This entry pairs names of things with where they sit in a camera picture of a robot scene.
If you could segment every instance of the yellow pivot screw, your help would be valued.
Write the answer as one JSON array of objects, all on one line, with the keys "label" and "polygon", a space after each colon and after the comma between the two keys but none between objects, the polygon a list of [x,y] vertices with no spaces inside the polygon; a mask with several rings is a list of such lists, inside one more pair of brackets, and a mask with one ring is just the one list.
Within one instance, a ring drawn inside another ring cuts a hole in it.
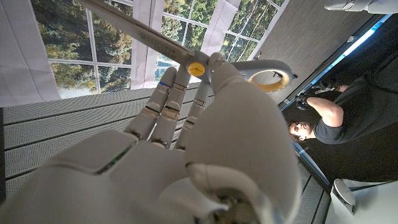
[{"label": "yellow pivot screw", "polygon": [[199,77],[205,72],[205,67],[199,62],[193,62],[188,65],[188,73],[194,77]]}]

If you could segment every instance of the scissor handle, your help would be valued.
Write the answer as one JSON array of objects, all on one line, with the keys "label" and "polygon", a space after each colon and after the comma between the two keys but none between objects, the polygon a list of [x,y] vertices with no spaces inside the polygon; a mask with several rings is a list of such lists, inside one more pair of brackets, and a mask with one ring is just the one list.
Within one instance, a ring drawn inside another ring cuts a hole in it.
[{"label": "scissor handle", "polygon": [[[278,60],[256,60],[247,62],[233,62],[236,69],[238,69],[243,77],[253,85],[262,89],[266,93],[279,91],[285,86],[289,85],[293,80],[293,72],[288,65]],[[282,78],[272,84],[258,84],[253,81],[253,78],[262,73],[272,71],[282,75]]]}]

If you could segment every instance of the white curtain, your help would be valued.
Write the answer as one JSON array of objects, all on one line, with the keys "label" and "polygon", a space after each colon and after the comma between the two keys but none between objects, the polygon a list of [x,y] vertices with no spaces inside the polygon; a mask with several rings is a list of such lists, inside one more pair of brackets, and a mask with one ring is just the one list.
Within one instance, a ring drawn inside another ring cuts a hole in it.
[{"label": "white curtain", "polygon": [[0,107],[59,100],[29,0],[0,1]]}]

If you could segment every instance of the dark floor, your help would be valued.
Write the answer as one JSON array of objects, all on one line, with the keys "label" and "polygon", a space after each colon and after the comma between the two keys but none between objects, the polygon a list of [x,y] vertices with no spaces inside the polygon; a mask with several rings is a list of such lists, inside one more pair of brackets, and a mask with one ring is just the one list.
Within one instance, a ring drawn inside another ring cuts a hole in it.
[{"label": "dark floor", "polygon": [[[343,59],[322,79],[335,77],[350,84],[364,72],[376,68],[398,51],[398,15],[390,17],[360,48]],[[317,95],[334,100],[338,93]],[[315,110],[300,111],[294,105],[284,110],[286,120],[317,123]],[[310,139],[300,144],[318,164],[328,180],[346,178],[365,182],[398,180],[398,123],[338,145],[327,145]]]}]

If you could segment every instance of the man's arm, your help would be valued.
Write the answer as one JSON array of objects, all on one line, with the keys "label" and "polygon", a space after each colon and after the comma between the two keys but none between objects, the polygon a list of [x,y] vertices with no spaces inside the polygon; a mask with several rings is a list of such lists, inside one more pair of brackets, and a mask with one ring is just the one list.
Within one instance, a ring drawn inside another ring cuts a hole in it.
[{"label": "man's arm", "polygon": [[341,85],[340,89],[338,90],[340,93],[344,92],[347,88],[349,87],[349,85]]},{"label": "man's arm", "polygon": [[343,124],[344,112],[336,103],[317,97],[308,97],[307,103],[319,113],[326,125],[330,127],[340,127]]}]

